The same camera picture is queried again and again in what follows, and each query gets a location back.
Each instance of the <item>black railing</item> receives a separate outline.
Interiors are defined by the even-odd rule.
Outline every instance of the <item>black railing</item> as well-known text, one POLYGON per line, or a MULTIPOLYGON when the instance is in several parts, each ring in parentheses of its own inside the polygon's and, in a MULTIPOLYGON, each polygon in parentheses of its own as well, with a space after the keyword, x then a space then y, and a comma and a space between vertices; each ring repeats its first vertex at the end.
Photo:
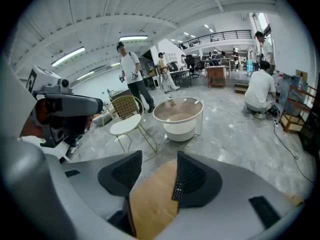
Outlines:
POLYGON ((188 40, 186 42, 182 42, 178 44, 180 49, 188 49, 194 46, 217 42, 221 40, 229 40, 229 39, 252 39, 251 30, 232 30, 232 31, 224 31, 219 33, 212 33, 203 35, 200 37, 196 37, 194 39, 188 40))

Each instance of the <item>marble floor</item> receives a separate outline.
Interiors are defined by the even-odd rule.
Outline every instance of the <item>marble floor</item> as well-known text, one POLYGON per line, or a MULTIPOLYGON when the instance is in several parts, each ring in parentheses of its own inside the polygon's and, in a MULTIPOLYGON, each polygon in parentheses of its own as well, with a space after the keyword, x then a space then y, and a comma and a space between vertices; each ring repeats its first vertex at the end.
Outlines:
MULTIPOLYGON (((154 155, 154 152, 141 133, 136 129, 129 134, 133 140, 130 151, 142 150, 143 160, 148 159, 142 163, 143 175, 140 175, 136 185, 139 185, 144 177, 148 177, 162 164, 176 159, 177 151, 182 150, 244 167, 258 174, 283 193, 307 198, 313 189, 313 184, 302 176, 292 155, 274 135, 273 121, 265 119, 260 122, 250 119, 252 115, 245 112, 244 95, 234 93, 234 88, 208 88, 205 84, 201 84, 201 81, 206 79, 199 78, 197 81, 194 81, 195 85, 192 87, 172 91, 171 95, 194 97, 203 101, 201 135, 196 135, 185 142, 170 141, 168 143, 168 138, 164 135, 158 154, 148 159, 154 155), (244 121, 245 124, 237 122, 237 118, 220 110, 228 111, 241 120, 248 119, 244 121)), ((150 94, 156 105, 169 96, 160 89, 151 90, 150 94)), ((108 128, 112 124, 112 121, 103 127, 92 124, 92 128, 80 139, 78 149, 70 155, 69 163, 123 153, 116 137, 108 134, 108 128)), ((152 114, 148 114, 147 110, 141 124, 159 143, 164 133, 162 124, 155 120, 152 114)), ((275 131, 292 153, 299 157, 296 162, 304 175, 314 180, 317 173, 316 161, 313 156, 303 151, 298 135, 285 133, 280 124, 275 131)), ((121 136, 120 141, 127 149, 130 142, 128 137, 121 136)))

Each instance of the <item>chair cushion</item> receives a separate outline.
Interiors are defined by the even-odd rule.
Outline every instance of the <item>chair cushion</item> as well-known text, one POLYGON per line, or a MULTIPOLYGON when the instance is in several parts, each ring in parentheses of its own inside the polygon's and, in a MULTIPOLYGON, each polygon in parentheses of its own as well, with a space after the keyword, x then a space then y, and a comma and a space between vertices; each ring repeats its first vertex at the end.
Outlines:
POLYGON ((101 114, 97 117, 95 117, 92 122, 95 123, 98 126, 103 126, 106 123, 108 123, 111 120, 111 114, 109 112, 106 112, 104 114, 101 114))
POLYGON ((122 135, 127 132, 130 132, 131 130, 133 130, 138 126, 140 121, 141 121, 141 115, 135 114, 126 120, 116 122, 114 125, 112 125, 110 128, 110 133, 112 135, 122 135))

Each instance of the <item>crouching man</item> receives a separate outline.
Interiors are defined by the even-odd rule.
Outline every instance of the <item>crouching man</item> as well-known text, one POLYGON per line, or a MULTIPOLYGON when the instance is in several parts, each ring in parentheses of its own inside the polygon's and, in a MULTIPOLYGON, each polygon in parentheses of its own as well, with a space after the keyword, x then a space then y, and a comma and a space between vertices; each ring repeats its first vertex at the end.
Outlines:
POLYGON ((267 61, 260 63, 260 71, 253 72, 249 81, 248 90, 244 94, 244 103, 247 108, 256 112, 255 118, 266 118, 266 111, 272 107, 274 101, 267 101, 268 93, 276 98, 276 87, 273 77, 269 74, 270 64, 267 61))

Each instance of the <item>fluorescent light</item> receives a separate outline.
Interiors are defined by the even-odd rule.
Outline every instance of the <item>fluorescent light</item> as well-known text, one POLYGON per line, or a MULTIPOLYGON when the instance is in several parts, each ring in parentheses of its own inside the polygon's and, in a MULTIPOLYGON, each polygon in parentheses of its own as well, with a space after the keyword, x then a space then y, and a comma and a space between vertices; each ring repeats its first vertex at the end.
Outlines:
POLYGON ((119 41, 145 40, 147 38, 148 38, 147 35, 128 35, 128 36, 121 36, 119 41))
POLYGON ((91 72, 89 72, 89 73, 86 73, 86 74, 84 74, 83 76, 78 77, 77 80, 80 80, 80 79, 82 79, 82 78, 85 78, 86 76, 89 76, 89 75, 91 75, 91 74, 93 74, 93 73, 94 73, 94 71, 91 71, 91 72))
POLYGON ((61 62, 64 62, 65 60, 69 59, 69 58, 72 57, 72 56, 75 56, 75 55, 78 54, 78 53, 83 52, 84 50, 85 50, 84 47, 81 47, 81 48, 79 48, 79 49, 76 49, 76 50, 74 50, 74 51, 72 51, 72 52, 64 55, 63 57, 59 58, 59 59, 56 60, 55 62, 53 62, 53 63, 51 64, 51 66, 52 66, 52 67, 55 67, 56 65, 60 64, 61 62))

